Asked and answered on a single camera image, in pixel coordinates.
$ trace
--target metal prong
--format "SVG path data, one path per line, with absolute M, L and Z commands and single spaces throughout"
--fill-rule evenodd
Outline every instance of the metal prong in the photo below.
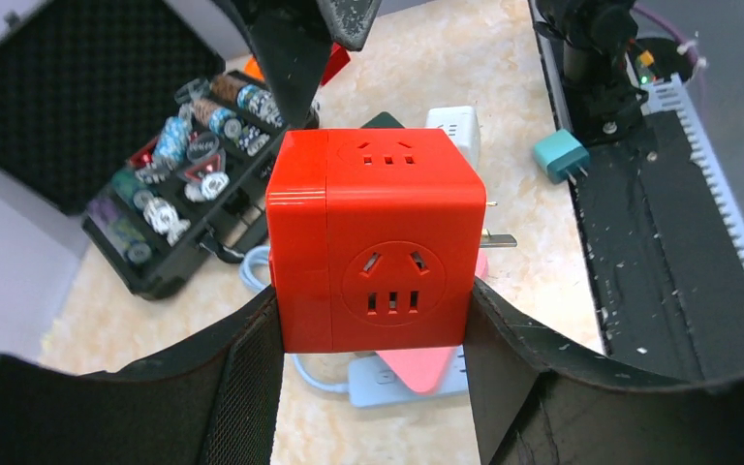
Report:
M 517 239 L 511 234 L 492 234 L 489 230 L 483 230 L 480 248 L 496 249 L 498 247 L 517 247 Z

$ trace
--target teal power adapter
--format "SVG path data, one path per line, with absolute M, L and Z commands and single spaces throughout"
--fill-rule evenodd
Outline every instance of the teal power adapter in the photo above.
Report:
M 536 143 L 534 156 L 535 162 L 554 184 L 567 179 L 574 184 L 576 174 L 582 172 L 585 175 L 589 166 L 589 151 L 565 129 Z

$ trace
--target light blue cable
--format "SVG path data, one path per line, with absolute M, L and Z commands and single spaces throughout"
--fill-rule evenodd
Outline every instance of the light blue cable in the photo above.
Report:
M 243 262 L 238 268 L 238 276 L 241 278 L 241 281 L 243 281 L 244 286 L 256 294 L 263 291 L 268 284 L 258 279 L 258 276 L 255 275 L 253 269 L 256 266 L 267 266 L 268 264 L 269 246 L 260 245 L 247 252 L 244 256 Z M 348 383 L 329 384 L 313 378 L 312 375 L 306 371 L 306 368 L 303 367 L 303 363 L 301 363 L 298 354 L 293 354 L 293 363 L 298 374 L 300 374 L 300 377 L 303 378 L 303 381 L 305 381 L 309 386 L 335 394 L 345 394 L 349 392 Z

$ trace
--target marble tabletop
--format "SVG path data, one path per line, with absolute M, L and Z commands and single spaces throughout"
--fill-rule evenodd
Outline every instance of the marble tabletop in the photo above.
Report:
M 478 172 L 489 199 L 485 226 L 512 233 L 516 249 L 489 249 L 486 282 L 509 302 L 599 351 L 594 303 L 568 188 L 531 157 L 554 131 L 526 0 L 436 0 L 379 18 L 361 53 L 323 88 L 324 127 L 358 127 L 389 111 L 422 127 L 435 107 L 471 105 L 480 120 Z M 65 372 L 114 371 L 211 325 L 252 294 L 237 269 L 209 260 L 178 296 L 130 295 L 95 247 L 87 251 L 39 362 Z M 319 379 L 344 381 L 355 354 L 303 356 Z M 474 464 L 465 395 L 376 410 L 306 385 L 287 360 L 272 463 Z

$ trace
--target pink object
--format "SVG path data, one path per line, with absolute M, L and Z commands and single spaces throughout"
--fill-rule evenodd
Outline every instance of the pink object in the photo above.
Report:
M 475 276 L 485 279 L 489 262 L 483 251 L 478 251 Z M 454 347 L 409 349 L 404 351 L 378 351 L 378 356 L 403 381 L 407 388 L 420 395 L 429 395 L 441 385 L 449 369 Z

